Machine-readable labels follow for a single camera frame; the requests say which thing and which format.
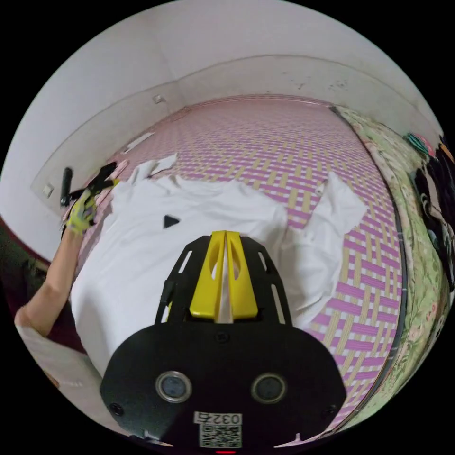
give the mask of camera lens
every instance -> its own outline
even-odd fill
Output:
[[[258,376],[251,387],[253,398],[262,404],[279,402],[286,393],[284,379],[275,373],[264,373]]]
[[[182,403],[191,395],[191,382],[178,371],[167,371],[159,375],[155,384],[158,395],[170,403]]]

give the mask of pink and yellow plaid pattern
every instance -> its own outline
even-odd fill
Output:
[[[400,309],[401,258],[392,200],[368,152],[327,103],[297,97],[211,101],[185,108],[150,131],[155,134],[128,155],[112,157],[129,160],[122,180],[139,163],[178,152],[174,168],[155,178],[175,173],[210,182],[244,181],[283,204],[295,228],[310,218],[319,200],[315,189],[329,171],[368,207],[345,237],[337,294],[309,330],[334,356],[347,388],[347,400],[328,430],[334,428],[378,377]]]

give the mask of hand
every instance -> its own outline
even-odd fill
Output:
[[[91,226],[90,222],[95,218],[95,214],[95,199],[92,197],[90,190],[85,190],[71,208],[66,227],[74,233],[83,236]]]

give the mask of green floral fabric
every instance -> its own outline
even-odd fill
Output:
[[[447,316],[449,287],[409,178],[424,158],[385,125],[347,108],[333,111],[351,125],[390,188],[401,221],[408,278],[406,316],[395,360],[376,393],[340,428],[345,429],[382,408],[418,369]]]

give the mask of t-shirt sleeve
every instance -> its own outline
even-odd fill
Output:
[[[52,378],[60,392],[95,422],[123,435],[100,395],[101,377],[90,359],[66,346],[41,336],[31,327],[16,326],[38,366]]]

